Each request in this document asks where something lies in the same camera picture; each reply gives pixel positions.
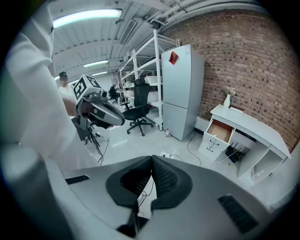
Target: wall outlet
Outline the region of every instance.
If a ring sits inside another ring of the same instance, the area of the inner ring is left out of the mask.
[[[166,152],[161,152],[160,153],[160,156],[161,157],[165,157],[165,158],[171,158],[171,159],[174,159],[174,156],[171,156],[170,157],[170,154],[166,153]]]

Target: bottle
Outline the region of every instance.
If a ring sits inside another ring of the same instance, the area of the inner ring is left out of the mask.
[[[254,181],[254,180],[258,179],[262,174],[263,174],[263,170],[262,170],[261,172],[258,172],[258,173],[255,174],[255,175],[253,175],[253,176],[252,176],[252,180]]]

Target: drawer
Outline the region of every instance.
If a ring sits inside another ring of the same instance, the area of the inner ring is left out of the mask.
[[[219,148],[213,147],[205,141],[202,141],[198,151],[211,161],[215,161],[222,152]]]
[[[224,151],[230,143],[235,128],[212,119],[206,132],[204,132],[203,140],[211,146]]]

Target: drawer handle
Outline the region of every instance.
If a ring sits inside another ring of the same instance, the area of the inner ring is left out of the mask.
[[[208,148],[206,148],[208,151],[211,151],[211,152],[214,152],[214,151],[212,151],[212,150],[210,150],[210,149],[208,149]]]
[[[216,140],[215,140],[215,142],[212,142],[211,140],[210,140],[210,142],[212,143],[212,144],[215,144],[215,145],[220,145],[219,143],[218,144],[216,144],[215,142],[216,142]]]

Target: office chair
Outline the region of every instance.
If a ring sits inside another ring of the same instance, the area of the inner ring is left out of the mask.
[[[108,92],[111,97],[110,99],[114,99],[114,101],[112,103],[117,103],[119,94],[116,92],[116,89],[112,86]]]
[[[125,105],[127,108],[127,111],[123,113],[125,119],[132,120],[133,122],[130,122],[130,126],[134,124],[132,127],[127,129],[127,134],[130,134],[130,130],[135,128],[136,126],[139,126],[140,131],[142,133],[142,136],[144,137],[145,134],[142,131],[141,125],[151,125],[153,127],[152,123],[147,123],[145,119],[142,117],[146,117],[146,115],[149,113],[149,107],[147,104],[148,94],[150,90],[150,85],[145,83],[145,80],[142,78],[135,80],[135,108],[129,109],[128,104],[129,102],[125,102],[121,104],[121,106]]]

